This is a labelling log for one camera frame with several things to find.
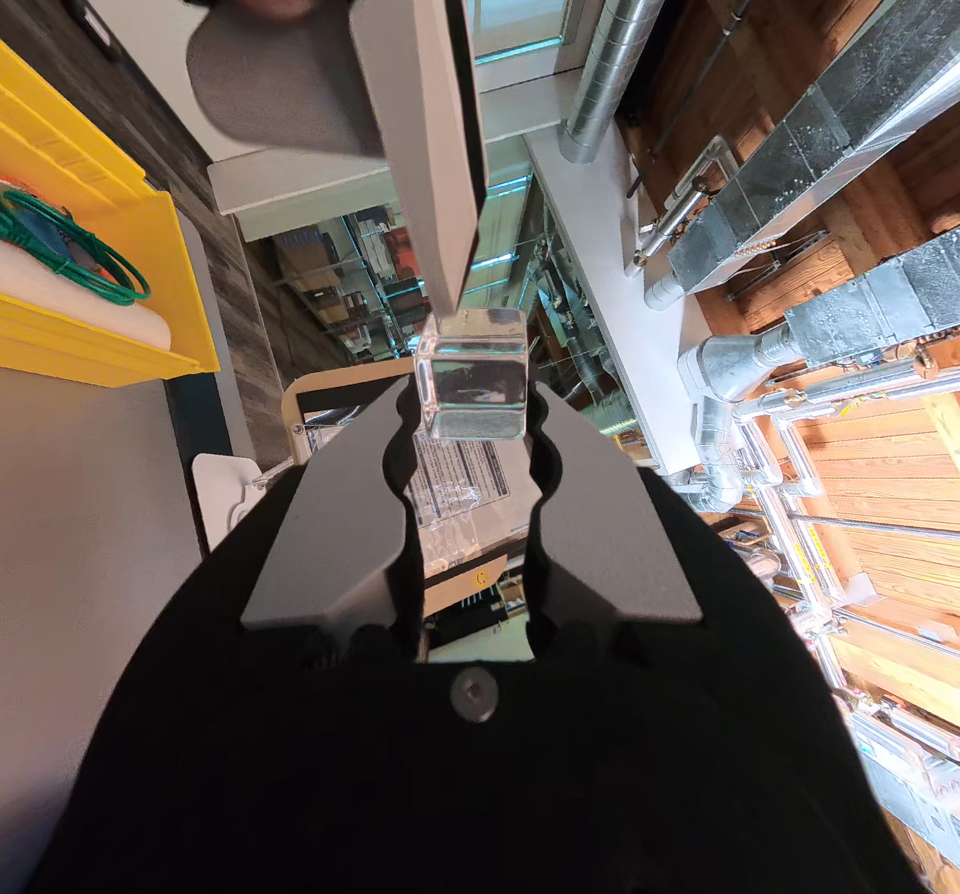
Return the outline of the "silver air duct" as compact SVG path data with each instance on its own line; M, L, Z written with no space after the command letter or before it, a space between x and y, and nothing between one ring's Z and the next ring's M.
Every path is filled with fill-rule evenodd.
M736 0L703 0L722 23ZM710 334L786 313L958 225L958 0L750 0L694 102L722 81L757 116L740 167L670 253L646 306Z

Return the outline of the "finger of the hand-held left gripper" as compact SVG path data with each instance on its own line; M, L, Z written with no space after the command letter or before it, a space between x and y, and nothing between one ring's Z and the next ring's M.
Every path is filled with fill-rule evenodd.
M488 187L467 0L349 0L349 27L414 257L459 308Z

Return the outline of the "yellow plastic bin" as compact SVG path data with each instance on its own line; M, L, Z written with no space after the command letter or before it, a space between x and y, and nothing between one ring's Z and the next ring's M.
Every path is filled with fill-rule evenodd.
M65 209L130 261L171 336L162 349L2 292L2 368L111 388L218 371L170 195L12 48L1 50L2 180Z

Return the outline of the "narrow silver duct pipe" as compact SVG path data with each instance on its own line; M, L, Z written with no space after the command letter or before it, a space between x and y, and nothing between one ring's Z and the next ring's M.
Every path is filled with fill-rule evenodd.
M605 0L559 133L561 156L592 163L666 0Z

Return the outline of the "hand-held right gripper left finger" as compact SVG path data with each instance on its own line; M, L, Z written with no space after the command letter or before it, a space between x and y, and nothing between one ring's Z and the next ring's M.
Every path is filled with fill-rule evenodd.
M246 629L318 628L340 651L369 626L417 658L425 573L406 488L421 406L412 376L326 433L310 453L241 616Z

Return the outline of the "clear glass cube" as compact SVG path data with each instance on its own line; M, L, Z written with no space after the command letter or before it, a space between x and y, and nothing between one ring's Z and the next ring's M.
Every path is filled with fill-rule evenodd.
M526 319L516 308L466 308L426 320L414 354L423 432L436 441L525 435Z

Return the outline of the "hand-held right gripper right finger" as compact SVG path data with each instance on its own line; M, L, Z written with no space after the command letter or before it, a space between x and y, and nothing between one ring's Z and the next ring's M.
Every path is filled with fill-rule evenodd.
M540 496L523 564L534 657L578 625L610 649L628 624L701 624L701 607L633 461L545 384L527 391Z

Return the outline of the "instruction sheet sign stand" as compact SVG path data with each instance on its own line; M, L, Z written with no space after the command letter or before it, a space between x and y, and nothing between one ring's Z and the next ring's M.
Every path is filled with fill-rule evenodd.
M384 390L413 372L391 360L311 372L285 391L281 420L291 457L273 468L250 458L200 452L190 471L205 540L215 550L291 468L314 456ZM519 643L506 653L485 638L523 619L522 565L539 491L522 441L435 441L413 436L416 467L405 496L412 504L424 563L419 661L527 659Z

